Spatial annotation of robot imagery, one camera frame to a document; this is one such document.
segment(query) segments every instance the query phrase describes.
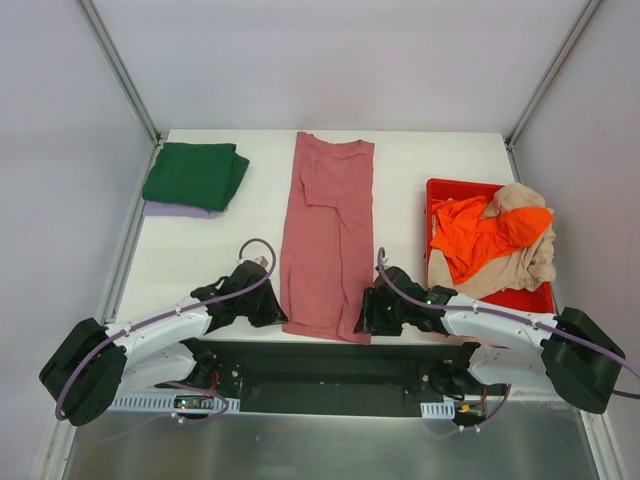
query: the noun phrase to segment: gray wall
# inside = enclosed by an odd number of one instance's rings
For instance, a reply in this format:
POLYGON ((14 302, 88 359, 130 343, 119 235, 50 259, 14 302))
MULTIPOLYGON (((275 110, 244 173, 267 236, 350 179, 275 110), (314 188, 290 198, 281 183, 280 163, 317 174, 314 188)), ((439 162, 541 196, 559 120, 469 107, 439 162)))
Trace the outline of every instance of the gray wall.
POLYGON ((94 315, 151 145, 72 1, 0 2, 0 478, 53 413, 38 373, 94 315))
MULTIPOLYGON (((640 2, 609 0, 518 142, 526 183, 556 209, 557 291, 640 365, 640 2)), ((640 392, 622 375, 620 387, 640 392)), ((630 478, 640 476, 640 404, 609 415, 630 478)))
POLYGON ((507 133, 585 0, 96 0, 162 130, 507 133))

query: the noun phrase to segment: red basket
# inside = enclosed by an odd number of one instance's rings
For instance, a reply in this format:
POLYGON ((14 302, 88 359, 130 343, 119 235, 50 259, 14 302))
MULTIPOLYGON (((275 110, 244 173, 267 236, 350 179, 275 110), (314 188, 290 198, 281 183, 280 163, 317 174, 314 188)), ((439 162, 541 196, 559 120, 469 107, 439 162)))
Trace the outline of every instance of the red basket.
MULTIPOLYGON (((432 178, 427 182, 427 263, 431 256, 431 211, 434 203, 453 198, 465 200, 467 198, 483 196, 493 199, 493 195, 503 185, 491 185, 487 183, 459 182, 457 180, 441 180, 432 178)), ((508 288, 502 292, 496 292, 482 299, 485 302, 503 307, 515 308, 527 312, 554 313, 551 285, 545 282, 534 291, 513 290, 508 288)))

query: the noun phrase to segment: beige cloth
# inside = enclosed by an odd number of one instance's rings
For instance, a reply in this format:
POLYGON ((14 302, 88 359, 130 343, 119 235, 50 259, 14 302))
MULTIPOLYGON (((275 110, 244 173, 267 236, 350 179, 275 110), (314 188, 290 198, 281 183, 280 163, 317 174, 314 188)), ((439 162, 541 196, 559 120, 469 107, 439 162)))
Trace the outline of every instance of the beige cloth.
MULTIPOLYGON (((512 183, 496 192, 493 201, 487 206, 485 217, 495 217, 502 212, 520 207, 544 207, 542 196, 520 183, 512 183)), ((551 226, 538 241, 528 248, 520 249, 511 255, 494 258, 478 273, 460 285, 453 285, 449 265, 440 250, 431 250, 427 268, 427 284, 429 287, 442 285, 455 288, 457 291, 473 298, 483 298, 505 288, 534 291, 543 282, 551 282, 556 278, 553 265, 553 240, 556 238, 551 226)))

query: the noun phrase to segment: green cloth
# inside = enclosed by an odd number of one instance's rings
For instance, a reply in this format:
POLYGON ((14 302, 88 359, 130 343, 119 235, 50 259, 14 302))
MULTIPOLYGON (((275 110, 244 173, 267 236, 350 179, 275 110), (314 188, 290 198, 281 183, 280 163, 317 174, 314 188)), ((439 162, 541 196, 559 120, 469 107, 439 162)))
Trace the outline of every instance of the green cloth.
POLYGON ((223 211, 235 195, 249 160, 232 143, 165 143, 142 189, 142 198, 223 211))

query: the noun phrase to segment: folded purple towel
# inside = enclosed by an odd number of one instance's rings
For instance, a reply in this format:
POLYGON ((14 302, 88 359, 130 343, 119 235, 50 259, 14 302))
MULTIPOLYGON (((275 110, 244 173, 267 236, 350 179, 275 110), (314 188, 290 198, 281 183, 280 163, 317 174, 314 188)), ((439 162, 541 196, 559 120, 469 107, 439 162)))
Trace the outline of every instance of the folded purple towel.
POLYGON ((216 218, 224 212, 205 210, 204 208, 179 205, 177 203, 162 203, 147 201, 142 213, 148 217, 192 217, 192 218, 216 218))

